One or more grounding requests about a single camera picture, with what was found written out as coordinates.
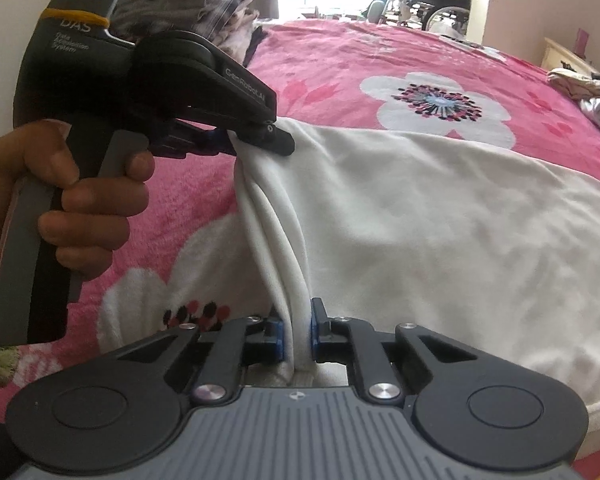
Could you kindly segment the person's left hand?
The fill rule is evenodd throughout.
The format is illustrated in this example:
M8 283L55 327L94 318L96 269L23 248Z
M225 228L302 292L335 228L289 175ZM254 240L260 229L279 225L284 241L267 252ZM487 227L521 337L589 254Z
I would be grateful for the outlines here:
M155 170L148 152L131 156L124 175L82 178L67 143L69 126L40 120L0 136L0 240L12 189L26 174L60 188L61 208L42 214L38 232L56 258L85 281L102 275L130 237L129 218L149 202L146 182Z

